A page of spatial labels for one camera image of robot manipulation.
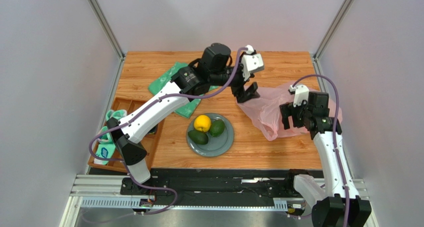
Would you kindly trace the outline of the green lime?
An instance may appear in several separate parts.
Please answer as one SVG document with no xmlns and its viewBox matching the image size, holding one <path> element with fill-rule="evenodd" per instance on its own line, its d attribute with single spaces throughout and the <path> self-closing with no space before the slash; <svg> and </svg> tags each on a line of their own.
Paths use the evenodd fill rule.
<svg viewBox="0 0 424 227">
<path fill-rule="evenodd" d="M 209 134 L 212 137 L 218 137 L 225 131 L 225 122 L 222 119 L 215 120 L 209 129 Z"/>
</svg>

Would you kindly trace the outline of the pink plastic bag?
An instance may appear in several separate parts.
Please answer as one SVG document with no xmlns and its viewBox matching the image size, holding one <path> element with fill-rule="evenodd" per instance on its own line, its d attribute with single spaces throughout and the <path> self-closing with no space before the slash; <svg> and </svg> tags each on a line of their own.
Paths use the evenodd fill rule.
<svg viewBox="0 0 424 227">
<path fill-rule="evenodd" d="M 282 123 L 280 105 L 294 101 L 294 95 L 289 93 L 289 87 L 293 83 L 283 83 L 274 88 L 259 87 L 257 93 L 260 97 L 237 104 L 268 141 L 309 133 L 305 127 L 293 127 L 291 117 L 289 129 L 284 129 Z"/>
</svg>

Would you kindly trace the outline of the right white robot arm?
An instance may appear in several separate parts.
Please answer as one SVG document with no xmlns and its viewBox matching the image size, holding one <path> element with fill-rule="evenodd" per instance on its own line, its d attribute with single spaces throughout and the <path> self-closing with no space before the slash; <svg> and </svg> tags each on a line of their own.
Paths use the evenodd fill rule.
<svg viewBox="0 0 424 227">
<path fill-rule="evenodd" d="M 307 174 L 294 177 L 293 186 L 311 207 L 315 227 L 363 227 L 372 213 L 351 178 L 343 150 L 341 126 L 330 117 L 329 95 L 290 89 L 294 100 L 280 105 L 284 129 L 305 127 L 320 157 L 324 187 Z"/>
</svg>

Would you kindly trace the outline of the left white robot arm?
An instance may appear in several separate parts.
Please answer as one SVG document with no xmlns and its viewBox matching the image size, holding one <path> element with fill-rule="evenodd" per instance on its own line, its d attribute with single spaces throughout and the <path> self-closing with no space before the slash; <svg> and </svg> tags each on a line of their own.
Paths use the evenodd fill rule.
<svg viewBox="0 0 424 227">
<path fill-rule="evenodd" d="M 262 56 L 252 46 L 239 48 L 233 61 L 229 47 L 213 43 L 140 108 L 119 120 L 110 118 L 107 129 L 133 181 L 143 184 L 151 177 L 147 151 L 140 142 L 153 127 L 176 109 L 195 99 L 211 98 L 227 87 L 239 103 L 257 98 L 257 83 L 247 89 L 244 85 L 262 70 Z"/>
</svg>

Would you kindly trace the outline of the yellow lemon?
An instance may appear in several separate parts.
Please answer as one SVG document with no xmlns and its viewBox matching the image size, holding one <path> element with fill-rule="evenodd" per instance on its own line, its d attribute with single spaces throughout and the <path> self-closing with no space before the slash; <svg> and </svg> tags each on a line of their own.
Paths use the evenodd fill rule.
<svg viewBox="0 0 424 227">
<path fill-rule="evenodd" d="M 205 114 L 197 116 L 193 123 L 194 129 L 201 132 L 208 132 L 211 125 L 211 119 Z"/>
</svg>

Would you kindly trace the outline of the dark green avocado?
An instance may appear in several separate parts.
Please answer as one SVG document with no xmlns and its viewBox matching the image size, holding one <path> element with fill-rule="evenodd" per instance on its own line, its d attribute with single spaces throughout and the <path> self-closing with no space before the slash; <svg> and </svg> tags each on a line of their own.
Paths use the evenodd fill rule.
<svg viewBox="0 0 424 227">
<path fill-rule="evenodd" d="M 209 142 L 209 137 L 206 133 L 198 131 L 196 129 L 188 132 L 188 137 L 195 144 L 206 145 Z"/>
</svg>

